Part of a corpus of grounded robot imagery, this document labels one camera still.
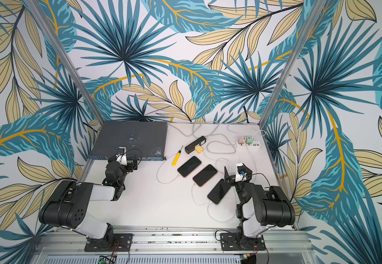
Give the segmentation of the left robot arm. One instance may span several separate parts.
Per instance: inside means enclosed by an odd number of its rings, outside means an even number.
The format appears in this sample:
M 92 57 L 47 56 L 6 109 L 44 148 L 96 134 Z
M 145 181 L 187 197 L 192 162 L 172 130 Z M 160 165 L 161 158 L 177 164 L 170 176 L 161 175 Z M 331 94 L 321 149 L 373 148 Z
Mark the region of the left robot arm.
M 129 250 L 131 234 L 116 235 L 113 225 L 98 220 L 87 209 L 91 201 L 117 201 L 126 190 L 126 176 L 138 164 L 136 157 L 126 162 L 113 157 L 108 161 L 102 184 L 63 181 L 40 210 L 40 223 L 84 235 L 92 251 Z

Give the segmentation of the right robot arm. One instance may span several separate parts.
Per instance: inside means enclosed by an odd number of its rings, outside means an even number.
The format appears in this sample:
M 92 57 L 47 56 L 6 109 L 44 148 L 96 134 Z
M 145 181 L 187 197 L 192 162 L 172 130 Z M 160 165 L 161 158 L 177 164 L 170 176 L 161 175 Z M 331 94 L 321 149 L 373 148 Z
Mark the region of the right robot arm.
M 263 234 L 271 228 L 294 224 L 295 211 L 281 187 L 264 188 L 251 183 L 254 174 L 243 163 L 237 165 L 235 175 L 230 175 L 226 168 L 224 173 L 225 182 L 235 188 L 238 198 L 236 217 L 239 225 L 233 242 L 239 249 L 247 250 L 258 245 Z

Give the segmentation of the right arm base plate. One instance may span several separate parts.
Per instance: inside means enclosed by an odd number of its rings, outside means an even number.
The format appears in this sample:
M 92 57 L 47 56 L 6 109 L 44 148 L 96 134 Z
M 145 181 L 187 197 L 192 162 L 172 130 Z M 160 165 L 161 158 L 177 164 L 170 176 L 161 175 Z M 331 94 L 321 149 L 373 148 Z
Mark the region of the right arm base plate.
M 266 246 L 261 238 L 247 238 L 237 233 L 221 232 L 216 234 L 223 251 L 265 251 Z

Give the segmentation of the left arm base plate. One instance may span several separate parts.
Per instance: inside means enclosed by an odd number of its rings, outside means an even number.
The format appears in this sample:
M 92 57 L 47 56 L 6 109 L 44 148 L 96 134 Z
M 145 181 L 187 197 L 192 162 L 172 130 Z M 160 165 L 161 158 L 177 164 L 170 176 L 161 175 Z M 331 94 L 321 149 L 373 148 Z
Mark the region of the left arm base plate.
M 109 238 L 102 239 L 87 239 L 85 245 L 85 252 L 100 253 L 112 252 L 128 252 L 132 244 L 132 233 L 118 233 Z

